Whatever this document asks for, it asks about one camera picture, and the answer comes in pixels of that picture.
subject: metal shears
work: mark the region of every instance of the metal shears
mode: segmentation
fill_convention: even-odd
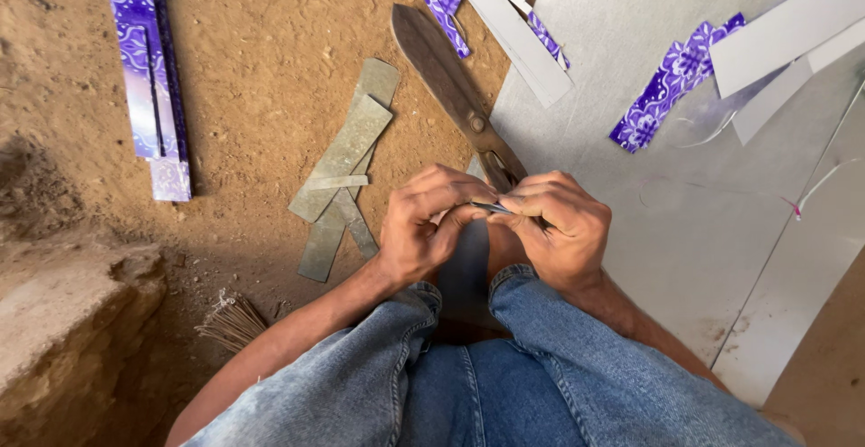
[[[412,7],[394,5],[390,22],[400,50],[469,141],[490,185],[500,193],[510,192],[527,176],[526,169],[492,128],[451,44],[432,21]]]

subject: scissor pivot bolt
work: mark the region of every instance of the scissor pivot bolt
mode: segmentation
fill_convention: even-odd
[[[481,132],[481,131],[483,131],[483,127],[486,123],[484,123],[483,119],[481,119],[479,117],[473,117],[473,118],[471,118],[471,121],[469,124],[471,125],[472,131]]]

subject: blue jeans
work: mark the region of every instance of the blue jeans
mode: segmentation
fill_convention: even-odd
[[[512,341],[428,347],[440,308],[436,287],[412,285],[251,386],[186,445],[796,445],[529,266],[492,283]]]

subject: jeans seam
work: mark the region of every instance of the jeans seam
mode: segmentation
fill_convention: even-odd
[[[490,294],[489,301],[492,301],[493,294],[496,293],[498,287],[500,287],[504,282],[508,281],[510,278],[514,278],[516,276],[528,275],[532,278],[537,278],[535,273],[535,269],[529,265],[510,265],[504,267],[501,271],[499,271],[492,279],[490,283]]]
[[[474,409],[472,411],[472,416],[474,417],[475,421],[474,443],[477,447],[485,447],[486,435],[483,432],[483,411],[481,410],[480,392],[478,392],[478,377],[475,376],[475,366],[471,364],[471,357],[469,356],[468,347],[460,347],[460,352],[463,356],[463,364],[465,364],[466,377],[468,378],[469,387],[472,393],[471,398],[474,401]]]
[[[393,400],[393,420],[391,422],[391,435],[390,439],[387,442],[387,447],[394,447],[396,445],[396,442],[398,442],[400,439],[400,433],[402,428],[402,418],[400,415],[400,412],[402,410],[402,407],[400,405],[400,372],[405,367],[405,361],[408,359],[408,351],[411,348],[408,345],[408,338],[417,330],[430,326],[437,320],[436,313],[433,310],[430,310],[430,314],[432,315],[430,318],[418,322],[414,324],[411,328],[406,330],[405,334],[402,335],[402,339],[400,340],[400,343],[402,345],[402,351],[400,352],[400,357],[396,360],[396,364],[394,364],[394,370],[390,382],[391,399]]]
[[[521,270],[519,272],[519,274],[525,274],[525,270]],[[508,276],[504,276],[503,278],[507,279],[507,278],[510,278],[511,276],[515,276],[515,275],[516,274],[509,274]],[[491,291],[490,291],[491,303],[492,303],[492,294],[494,291],[495,291],[495,288],[491,287]],[[492,308],[490,308],[490,311],[492,312],[492,315],[496,318],[496,320],[498,320],[504,326],[505,329],[511,330],[510,326],[508,325],[508,321],[504,320],[502,318],[501,314],[493,311]],[[588,434],[588,432],[586,431],[586,428],[583,425],[582,417],[579,415],[579,413],[577,411],[576,404],[574,402],[574,397],[571,396],[571,394],[569,392],[566,392],[565,388],[562,387],[562,386],[566,386],[568,388],[568,390],[570,390],[570,388],[571,388],[570,384],[568,384],[568,381],[565,379],[565,375],[562,374],[562,372],[561,372],[561,364],[559,364],[558,359],[550,353],[544,353],[542,351],[537,351],[533,348],[526,347],[526,345],[516,337],[516,334],[514,334],[513,342],[519,348],[523,349],[526,353],[532,354],[535,357],[540,356],[543,358],[547,358],[550,361],[550,363],[553,365],[553,370],[555,371],[555,375],[556,375],[555,378],[551,378],[551,379],[555,383],[555,387],[559,390],[559,394],[561,394],[561,396],[565,400],[565,403],[568,405],[568,410],[571,413],[571,417],[573,417],[574,421],[577,423],[577,428],[579,429],[580,435],[582,435],[582,437],[583,437],[583,442],[586,443],[587,447],[596,447],[598,445],[598,443],[596,443],[592,439],[592,437]]]
[[[598,443],[596,443],[592,436],[589,435],[588,431],[586,430],[586,426],[583,423],[582,416],[577,410],[574,397],[570,393],[572,386],[570,383],[568,383],[568,380],[565,379],[565,375],[561,371],[561,363],[559,363],[559,359],[553,354],[544,353],[541,351],[531,351],[531,353],[546,358],[553,366],[553,371],[555,372],[555,378],[553,378],[553,380],[555,381],[555,387],[559,389],[559,393],[565,399],[565,403],[568,404],[568,410],[571,412],[571,416],[574,417],[574,422],[577,423],[579,433],[583,436],[583,442],[585,442],[586,446],[588,447],[597,446]]]

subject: broom bristles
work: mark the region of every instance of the broom bristles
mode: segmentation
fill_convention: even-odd
[[[265,320],[253,304],[232,288],[220,290],[219,303],[204,323],[196,326],[200,337],[214,339],[235,354],[266,329]]]

